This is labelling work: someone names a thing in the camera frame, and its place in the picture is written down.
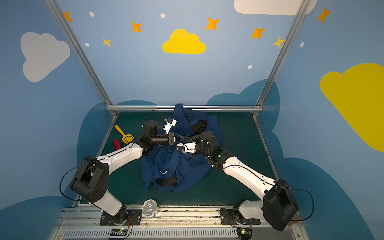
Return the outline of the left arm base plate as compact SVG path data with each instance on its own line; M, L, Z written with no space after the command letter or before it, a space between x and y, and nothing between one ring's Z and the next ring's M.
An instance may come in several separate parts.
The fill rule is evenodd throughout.
M122 209L115 216L108 214L107 212L102 213L100 220L100 226L138 226L141 223L142 210L138 209Z

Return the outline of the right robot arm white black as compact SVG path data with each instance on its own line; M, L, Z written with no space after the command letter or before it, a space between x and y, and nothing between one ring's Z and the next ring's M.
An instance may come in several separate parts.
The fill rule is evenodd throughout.
M211 167L238 180L258 196L259 202L245 200L240 203L238 212L241 217L247 220L263 219L273 229L282 232L290 223L306 221L314 214L315 202L309 191L291 188L283 179L274 180L253 170L221 148L213 132L205 131L192 137L185 145L188 150L205 156ZM307 193L311 198L312 211L306 218L294 219L300 208L294 191Z

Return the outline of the navy blue jacket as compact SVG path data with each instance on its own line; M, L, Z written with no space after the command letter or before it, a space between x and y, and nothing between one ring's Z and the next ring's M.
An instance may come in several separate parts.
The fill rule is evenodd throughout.
M173 119L177 124L171 131L183 137L194 137L204 131L211 131L218 143L223 140L219 117L175 105ZM179 154L176 146L154 146L146 156L141 157L141 171L144 189L151 186L164 191L178 193L193 187L212 166L204 155Z

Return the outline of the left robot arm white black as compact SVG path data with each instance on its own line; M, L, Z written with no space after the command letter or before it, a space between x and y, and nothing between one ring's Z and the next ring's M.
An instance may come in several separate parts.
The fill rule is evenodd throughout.
M101 225L130 224L127 207L108 190L109 176L120 167L145 156L154 146L174 145L175 133L171 133L170 130L176 124L177 120L172 118L164 120L164 133L159 134L158 122L147 121L142 126L141 136L127 146L97 158L87 156L75 167L77 171L69 187L103 211Z

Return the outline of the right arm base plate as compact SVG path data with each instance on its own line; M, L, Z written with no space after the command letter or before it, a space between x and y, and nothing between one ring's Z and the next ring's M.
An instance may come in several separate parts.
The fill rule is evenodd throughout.
M260 225L259 219L246 219L238 210L233 209L220 209L220 220L222 225Z

